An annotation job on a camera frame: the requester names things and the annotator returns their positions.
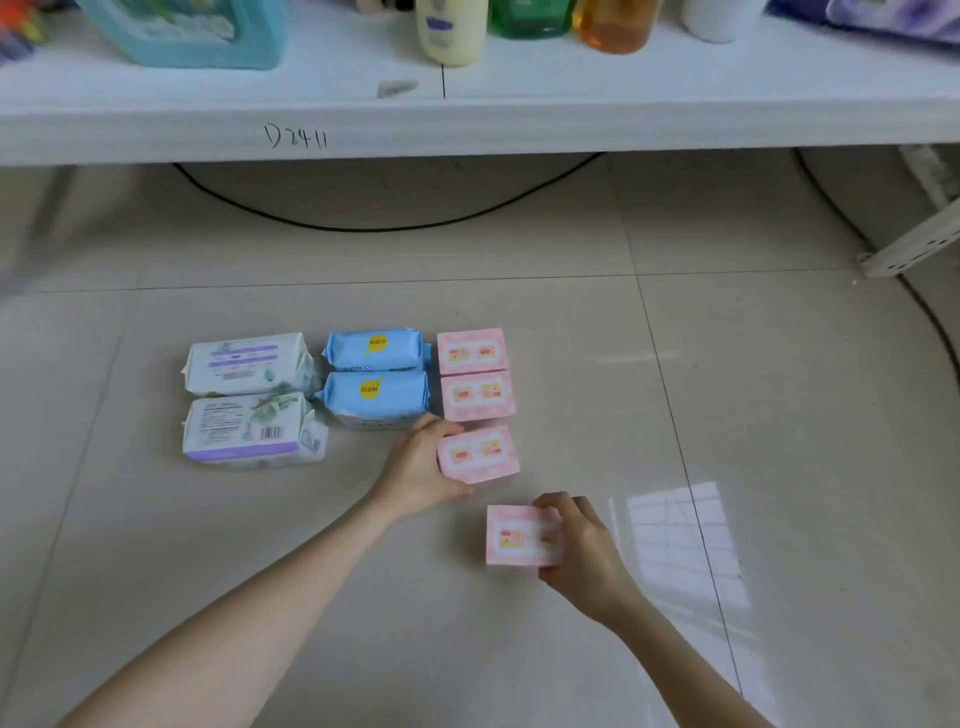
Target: tile floor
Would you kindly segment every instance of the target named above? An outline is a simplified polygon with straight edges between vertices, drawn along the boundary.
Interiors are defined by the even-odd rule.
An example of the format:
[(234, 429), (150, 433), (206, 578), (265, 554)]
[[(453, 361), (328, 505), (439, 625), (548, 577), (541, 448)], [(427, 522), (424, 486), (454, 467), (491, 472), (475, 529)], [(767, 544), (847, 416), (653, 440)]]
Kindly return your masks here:
[[(809, 154), (875, 239), (926, 214), (891, 150)], [(464, 214), (577, 159), (193, 169), (349, 227)], [(188, 346), (302, 330), (319, 349), (372, 326), (504, 327), (524, 470), (390, 533), (258, 726), (671, 725), (610, 635), (482, 564), (486, 504), (561, 488), (782, 728), (960, 724), (960, 395), (786, 152), (610, 156), (494, 215), (385, 235), (259, 220), (168, 166), (6, 170), (0, 190), (0, 259), (30, 273), (0, 303), (3, 728), (52, 726), (332, 520), (386, 452), (389, 434), (335, 430), (317, 466), (194, 467)], [(960, 343), (958, 255), (912, 278)]]

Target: white package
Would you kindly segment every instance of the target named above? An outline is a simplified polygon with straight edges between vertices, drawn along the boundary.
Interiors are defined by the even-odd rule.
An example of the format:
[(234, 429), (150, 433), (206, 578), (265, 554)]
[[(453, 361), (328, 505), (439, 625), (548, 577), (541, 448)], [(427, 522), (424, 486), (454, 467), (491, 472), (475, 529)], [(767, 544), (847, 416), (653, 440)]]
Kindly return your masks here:
[(205, 465), (281, 468), (323, 460), (328, 434), (302, 392), (195, 400), (183, 454)]
[(186, 391), (198, 397), (303, 392), (317, 388), (317, 366), (301, 333), (213, 341), (190, 347)]

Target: blue package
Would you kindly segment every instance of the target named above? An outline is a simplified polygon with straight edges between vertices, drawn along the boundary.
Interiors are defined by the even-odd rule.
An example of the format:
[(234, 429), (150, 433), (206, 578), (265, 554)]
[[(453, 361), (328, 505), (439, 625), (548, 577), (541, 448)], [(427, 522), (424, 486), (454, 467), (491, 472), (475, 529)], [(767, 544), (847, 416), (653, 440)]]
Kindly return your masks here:
[(331, 372), (317, 397), (347, 429), (406, 429), (430, 406), (426, 372)]
[(337, 372), (422, 371), (433, 347), (411, 328), (331, 333), (324, 356)]

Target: tile grout line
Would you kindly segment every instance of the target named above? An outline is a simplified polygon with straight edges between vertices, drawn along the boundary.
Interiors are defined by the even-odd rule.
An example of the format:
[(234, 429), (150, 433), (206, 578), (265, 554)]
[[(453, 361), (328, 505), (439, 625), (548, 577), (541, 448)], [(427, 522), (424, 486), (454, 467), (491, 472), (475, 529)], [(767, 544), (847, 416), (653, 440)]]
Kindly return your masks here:
[[(219, 285), (148, 285), (126, 288), (62, 288), (52, 290), (22, 290), (16, 293), (10, 293), (9, 296), (35, 296), (37, 294), (63, 294), (63, 293), (122, 293), (129, 291), (199, 291), (204, 289), (227, 289), (227, 288), (282, 288), (295, 285), (372, 285), (374, 283), (470, 283), (490, 282), (497, 280), (578, 280), (578, 279), (607, 279), (607, 278), (659, 278), (665, 276), (739, 276), (743, 274), (764, 274), (764, 273), (852, 273), (858, 276), (858, 272), (847, 268), (772, 268), (758, 271), (683, 271), (680, 273), (594, 273), (581, 276), (506, 276), (490, 277), (479, 279), (384, 279), (384, 280), (324, 280), (324, 281), (304, 281), (299, 280), (292, 283), (223, 283)], [(138, 282), (146, 276), (146, 271), (138, 276)]]
[[(697, 519), (697, 530), (700, 531), (700, 543), (704, 546), (704, 556), (707, 557), (707, 569), (710, 572), (710, 583), (713, 585), (713, 595), (717, 600), (717, 611), (720, 613), (720, 622), (723, 624), (723, 633), (727, 638), (727, 649), (730, 651), (730, 662), (733, 665), (733, 677), (736, 678), (736, 688), (743, 695), (743, 684), (740, 682), (740, 671), (736, 666), (736, 658), (733, 657), (733, 644), (730, 640), (730, 630), (727, 628), (727, 618), (723, 613), (723, 604), (720, 603), (720, 592), (717, 589), (717, 580), (713, 575), (713, 564), (710, 562), (710, 554), (707, 551), (707, 539), (704, 536), (704, 528), (700, 524), (700, 513), (697, 510), (697, 498), (693, 495), (693, 486), (690, 483), (690, 473), (686, 469), (686, 459), (684, 458), (684, 447), (680, 444), (680, 431), (677, 429), (677, 420), (673, 416), (673, 406), (670, 404), (670, 394), (666, 389), (666, 379), (663, 378), (663, 367), (660, 364), (660, 353), (657, 351), (657, 340), (654, 338), (654, 328), (650, 323), (650, 314), (647, 312), (647, 302), (643, 298), (643, 288), (640, 286), (640, 273), (636, 269), (636, 258), (634, 257), (634, 247), (630, 244), (630, 235), (627, 233), (627, 224), (623, 219), (623, 210), (620, 209), (620, 200), (616, 194), (616, 185), (613, 183), (613, 177), (610, 174), (610, 166), (607, 165), (607, 175), (613, 190), (613, 204), (616, 207), (617, 214), (620, 217), (620, 226), (623, 228), (624, 237), (627, 240), (627, 251), (630, 253), (630, 260), (634, 265), (634, 280), (636, 282), (636, 292), (640, 296), (640, 307), (643, 309), (643, 318), (647, 322), (647, 332), (650, 334), (650, 345), (654, 348), (654, 358), (657, 360), (657, 371), (660, 374), (660, 386), (663, 388), (663, 397), (666, 399), (666, 409), (670, 414), (670, 426), (673, 427), (673, 437), (677, 443), (677, 452), (680, 454), (680, 464), (684, 468), (684, 478), (686, 478), (686, 489), (690, 493), (690, 502), (693, 504), (693, 515)], [(661, 275), (684, 275), (684, 274), (661, 274)]]
[(100, 396), (97, 399), (97, 404), (93, 409), (93, 417), (90, 420), (90, 426), (86, 431), (84, 450), (80, 456), (80, 462), (77, 464), (76, 470), (74, 470), (73, 482), (70, 484), (70, 490), (67, 492), (66, 500), (63, 503), (63, 509), (60, 511), (60, 520), (57, 523), (57, 530), (54, 532), (53, 542), (50, 544), (50, 548), (47, 551), (47, 557), (44, 560), (43, 569), (41, 570), (40, 574), (40, 580), (36, 585), (36, 591), (34, 592), (34, 597), (31, 600), (30, 616), (28, 617), (27, 623), (24, 626), (23, 637), (20, 639), (20, 644), (17, 646), (17, 649), (14, 653), (13, 665), (10, 672), (10, 681), (8, 682), (6, 688), (4, 688), (3, 694), (0, 695), (0, 728), (4, 728), (4, 726), (7, 724), (7, 709), (10, 707), (10, 700), (13, 695), (13, 686), (16, 684), (19, 676), (20, 664), (23, 660), (23, 655), (27, 650), (27, 644), (30, 641), (30, 634), (34, 629), (34, 622), (36, 620), (36, 613), (39, 609), (40, 598), (43, 596), (44, 588), (47, 585), (47, 579), (50, 576), (50, 570), (53, 567), (54, 554), (57, 552), (57, 545), (60, 543), (60, 533), (63, 530), (63, 524), (66, 521), (67, 511), (70, 509), (70, 503), (73, 500), (73, 495), (77, 491), (77, 484), (80, 482), (80, 473), (83, 471), (84, 465), (86, 464), (86, 456), (90, 448), (90, 441), (93, 439), (93, 430), (96, 427), (97, 420), (100, 417), (100, 410), (103, 407), (104, 400), (107, 398), (107, 389), (109, 388), (110, 377), (113, 375), (113, 365), (116, 363), (117, 356), (120, 353), (120, 347), (123, 345), (123, 341), (127, 336), (127, 329), (130, 325), (133, 312), (138, 305), (139, 297), (137, 297), (137, 301), (134, 305), (127, 306), (123, 323), (120, 326), (120, 335), (117, 336), (116, 347), (113, 349), (113, 356), (110, 358), (110, 363), (107, 366), (107, 375), (104, 377), (104, 384), (100, 388)]
[(686, 478), (686, 487), (690, 492), (690, 502), (693, 503), (693, 515), (697, 519), (697, 530), (700, 531), (700, 541), (704, 545), (704, 555), (707, 557), (707, 568), (710, 572), (710, 581), (713, 583), (713, 594), (717, 600), (717, 610), (720, 612), (720, 621), (723, 623), (724, 635), (727, 637), (727, 649), (730, 651), (730, 661), (733, 665), (733, 677), (736, 678), (736, 688), (743, 695), (743, 684), (740, 682), (740, 671), (736, 666), (736, 658), (733, 656), (733, 644), (730, 639), (730, 630), (727, 628), (727, 618), (723, 613), (723, 604), (720, 602), (720, 591), (717, 589), (717, 580), (713, 575), (713, 564), (710, 562), (710, 553), (707, 550), (707, 539), (704, 536), (704, 528), (700, 524), (700, 512), (697, 510), (697, 498), (693, 495), (693, 486), (690, 483), (690, 473), (686, 469), (686, 458), (684, 457), (684, 446), (680, 443), (680, 432), (677, 429), (677, 420), (673, 416), (673, 406), (670, 404), (670, 394), (667, 392), (666, 379), (663, 378), (663, 367), (660, 364), (660, 354), (657, 352), (657, 341), (654, 339), (654, 330), (650, 324), (650, 314), (647, 313), (647, 304), (643, 298), (643, 289), (640, 287), (640, 276), (636, 277), (636, 292), (640, 295), (640, 303), (643, 306), (643, 317), (646, 319), (647, 328), (650, 330), (650, 343), (654, 348), (654, 358), (657, 360), (657, 370), (660, 372), (660, 385), (663, 387), (663, 396), (666, 398), (666, 409), (670, 413), (670, 424), (673, 426), (673, 436), (677, 441), (677, 450), (680, 452), (680, 462), (684, 466), (684, 477)]

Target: plastic packaging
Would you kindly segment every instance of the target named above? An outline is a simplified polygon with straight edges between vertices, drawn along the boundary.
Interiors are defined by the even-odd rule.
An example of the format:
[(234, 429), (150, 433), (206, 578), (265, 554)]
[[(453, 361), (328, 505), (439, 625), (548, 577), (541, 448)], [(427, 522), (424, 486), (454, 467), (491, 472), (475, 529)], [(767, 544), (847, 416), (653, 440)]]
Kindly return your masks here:
[(34, 0), (0, 0), (0, 65), (32, 56), (46, 40), (46, 23)]
[(960, 45), (960, 0), (773, 0), (770, 7), (815, 23)]
[(443, 376), (498, 372), (510, 366), (502, 328), (438, 333), (437, 360)]
[(491, 24), (504, 37), (534, 40), (570, 30), (571, 0), (491, 0)]
[(198, 397), (257, 395), (317, 388), (317, 367), (301, 333), (194, 344), (182, 373)]
[(573, 27), (591, 48), (633, 53), (650, 39), (658, 5), (658, 0), (579, 0)]
[(768, 0), (684, 0), (686, 29), (710, 43), (730, 43), (744, 37), (763, 15)]
[(190, 405), (183, 454), (205, 465), (278, 468), (323, 460), (329, 430), (301, 392)]
[(347, 429), (406, 429), (430, 406), (426, 372), (332, 372), (317, 397)]
[(506, 425), (444, 437), (437, 447), (437, 459), (444, 475), (471, 485), (520, 472)]
[(275, 68), (287, 43), (287, 0), (78, 0), (90, 20), (143, 65)]
[(470, 65), (483, 52), (489, 9), (488, 0), (420, 0), (420, 47), (444, 65)]
[(514, 388), (509, 372), (445, 376), (444, 417), (451, 422), (491, 420), (516, 414)]
[(430, 363), (433, 347), (411, 328), (331, 333), (324, 356), (337, 372), (402, 372)]
[(563, 519), (556, 508), (487, 506), (487, 563), (555, 567), (564, 556)]

